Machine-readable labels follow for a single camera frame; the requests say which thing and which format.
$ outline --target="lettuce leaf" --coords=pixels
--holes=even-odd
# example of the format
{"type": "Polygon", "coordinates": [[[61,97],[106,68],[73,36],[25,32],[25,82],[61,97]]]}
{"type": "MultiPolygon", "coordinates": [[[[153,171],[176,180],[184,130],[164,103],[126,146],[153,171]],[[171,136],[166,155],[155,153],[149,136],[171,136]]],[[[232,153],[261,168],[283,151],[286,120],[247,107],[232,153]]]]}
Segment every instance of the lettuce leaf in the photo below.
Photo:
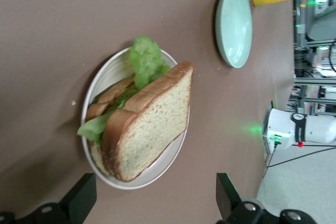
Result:
{"type": "Polygon", "coordinates": [[[138,36],[135,38],[130,50],[130,61],[135,73],[135,90],[130,90],[124,94],[120,98],[121,100],[117,102],[118,105],[114,106],[112,110],[108,109],[106,114],[83,124],[78,129],[77,135],[84,136],[87,140],[102,145],[102,134],[110,115],[116,109],[122,109],[126,101],[133,95],[170,70],[170,67],[161,58],[161,49],[157,43],[147,36],[138,36]]]}

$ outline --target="toast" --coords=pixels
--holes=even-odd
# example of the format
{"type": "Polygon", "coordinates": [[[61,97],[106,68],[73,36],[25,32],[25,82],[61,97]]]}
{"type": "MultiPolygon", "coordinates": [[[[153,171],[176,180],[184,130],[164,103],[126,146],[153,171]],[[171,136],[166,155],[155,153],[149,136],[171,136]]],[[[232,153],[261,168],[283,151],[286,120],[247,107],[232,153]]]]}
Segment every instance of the toast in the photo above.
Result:
{"type": "Polygon", "coordinates": [[[102,157],[96,153],[94,158],[102,162],[104,173],[124,182],[134,180],[186,130],[194,69],[190,62],[179,63],[110,116],[102,157]]]}

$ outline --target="circular logo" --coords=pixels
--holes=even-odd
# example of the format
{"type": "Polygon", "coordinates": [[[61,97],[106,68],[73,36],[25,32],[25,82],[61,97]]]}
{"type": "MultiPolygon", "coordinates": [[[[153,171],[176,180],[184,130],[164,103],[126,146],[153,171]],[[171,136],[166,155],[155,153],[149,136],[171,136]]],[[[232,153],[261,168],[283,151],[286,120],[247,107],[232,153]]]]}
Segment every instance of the circular logo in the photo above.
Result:
{"type": "Polygon", "coordinates": [[[302,120],[302,119],[304,119],[305,117],[304,117],[304,115],[302,115],[302,114],[294,114],[294,115],[293,115],[293,118],[296,119],[296,120],[302,120]]]}

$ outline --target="round plate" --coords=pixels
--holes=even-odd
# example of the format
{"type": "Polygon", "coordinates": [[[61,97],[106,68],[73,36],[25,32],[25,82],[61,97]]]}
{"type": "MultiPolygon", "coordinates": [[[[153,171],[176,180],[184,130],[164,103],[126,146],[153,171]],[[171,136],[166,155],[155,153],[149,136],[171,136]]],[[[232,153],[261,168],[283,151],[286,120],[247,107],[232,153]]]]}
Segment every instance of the round plate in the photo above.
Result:
{"type": "MultiPolygon", "coordinates": [[[[134,73],[129,61],[129,52],[129,48],[120,51],[111,59],[109,59],[98,71],[84,100],[81,124],[84,124],[88,106],[92,103],[96,95],[112,84],[129,77],[134,73]]],[[[166,64],[168,64],[170,67],[174,67],[177,64],[174,58],[167,54],[167,52],[161,50],[161,54],[162,59],[164,59],[166,64]]],[[[147,168],[139,177],[131,182],[123,182],[112,176],[107,176],[102,173],[91,157],[85,137],[82,137],[82,143],[87,160],[89,161],[94,172],[108,185],[119,189],[128,190],[149,185],[150,183],[157,180],[162,174],[164,174],[177,157],[182,147],[185,135],[186,131],[183,132],[177,139],[175,139],[149,168],[147,168]]]]}
{"type": "Polygon", "coordinates": [[[216,40],[224,60],[234,68],[247,61],[252,43],[252,15],[248,0],[219,0],[216,40]]]}

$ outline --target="light green bowl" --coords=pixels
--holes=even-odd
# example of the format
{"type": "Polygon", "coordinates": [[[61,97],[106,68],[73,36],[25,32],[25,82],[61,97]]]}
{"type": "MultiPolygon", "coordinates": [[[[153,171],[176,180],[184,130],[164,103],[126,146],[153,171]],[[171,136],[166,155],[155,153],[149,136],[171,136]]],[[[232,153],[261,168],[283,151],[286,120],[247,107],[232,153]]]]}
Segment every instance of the light green bowl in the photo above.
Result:
{"type": "Polygon", "coordinates": [[[248,0],[219,0],[216,40],[220,54],[234,68],[247,61],[252,43],[252,15],[248,0]]]}

